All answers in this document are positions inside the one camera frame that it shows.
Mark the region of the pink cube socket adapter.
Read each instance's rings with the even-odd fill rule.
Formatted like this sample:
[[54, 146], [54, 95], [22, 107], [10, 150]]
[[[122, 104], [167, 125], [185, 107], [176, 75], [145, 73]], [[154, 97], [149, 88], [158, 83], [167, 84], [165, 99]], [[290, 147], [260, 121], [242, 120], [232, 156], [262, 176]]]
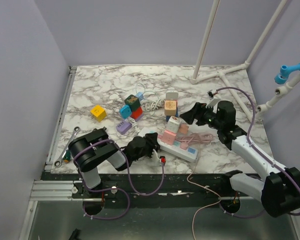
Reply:
[[168, 145], [173, 145], [176, 140], [177, 134], [168, 130], [165, 130], [162, 134], [161, 141]]

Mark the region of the white tiger cube adapter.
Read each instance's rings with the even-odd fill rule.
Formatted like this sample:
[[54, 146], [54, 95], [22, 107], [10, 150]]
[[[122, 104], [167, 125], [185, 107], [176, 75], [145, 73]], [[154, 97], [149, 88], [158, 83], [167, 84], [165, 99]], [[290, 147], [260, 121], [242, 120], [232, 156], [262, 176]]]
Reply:
[[180, 119], [178, 122], [167, 122], [166, 130], [173, 132], [173, 133], [177, 133], [181, 123], [182, 123], [182, 121]]

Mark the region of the white power strip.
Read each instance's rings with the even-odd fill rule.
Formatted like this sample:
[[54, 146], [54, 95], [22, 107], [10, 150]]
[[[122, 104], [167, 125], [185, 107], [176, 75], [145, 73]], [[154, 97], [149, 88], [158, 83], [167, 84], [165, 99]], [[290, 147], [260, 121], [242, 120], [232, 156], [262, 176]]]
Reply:
[[198, 159], [198, 149], [188, 146], [187, 148], [182, 148], [182, 142], [174, 140], [172, 144], [168, 144], [162, 141], [164, 132], [162, 134], [158, 133], [157, 142], [160, 145], [160, 149], [169, 154], [172, 154], [182, 160], [190, 163], [194, 163]]

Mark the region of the yellow cube socket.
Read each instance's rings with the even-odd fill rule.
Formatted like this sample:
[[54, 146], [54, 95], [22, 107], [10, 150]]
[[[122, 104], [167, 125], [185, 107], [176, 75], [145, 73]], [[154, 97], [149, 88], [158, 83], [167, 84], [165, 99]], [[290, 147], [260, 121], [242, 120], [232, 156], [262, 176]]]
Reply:
[[90, 113], [99, 123], [107, 117], [106, 110], [100, 105], [94, 106]]

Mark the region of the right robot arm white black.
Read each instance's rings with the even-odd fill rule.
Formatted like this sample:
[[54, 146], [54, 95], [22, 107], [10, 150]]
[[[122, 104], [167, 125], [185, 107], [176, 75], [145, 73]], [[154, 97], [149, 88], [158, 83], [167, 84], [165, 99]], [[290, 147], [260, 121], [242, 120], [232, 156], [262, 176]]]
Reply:
[[220, 142], [242, 157], [259, 175], [260, 179], [256, 179], [239, 170], [226, 173], [225, 180], [220, 183], [224, 195], [242, 192], [259, 201], [274, 218], [300, 209], [300, 171], [276, 163], [250, 140], [236, 124], [236, 109], [232, 102], [221, 100], [216, 110], [196, 102], [192, 109], [180, 114], [180, 118], [189, 125], [208, 125], [215, 129]]

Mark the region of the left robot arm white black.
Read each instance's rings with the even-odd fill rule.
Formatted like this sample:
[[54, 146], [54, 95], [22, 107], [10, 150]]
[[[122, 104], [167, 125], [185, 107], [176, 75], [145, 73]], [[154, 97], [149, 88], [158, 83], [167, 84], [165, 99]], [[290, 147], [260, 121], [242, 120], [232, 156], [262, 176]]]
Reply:
[[91, 198], [97, 197], [101, 191], [102, 180], [98, 173], [101, 163], [107, 161], [120, 172], [140, 158], [151, 158], [160, 148], [156, 132], [135, 136], [126, 146], [119, 147], [114, 140], [109, 139], [103, 128], [94, 129], [68, 144], [73, 162], [85, 183], [83, 191]]

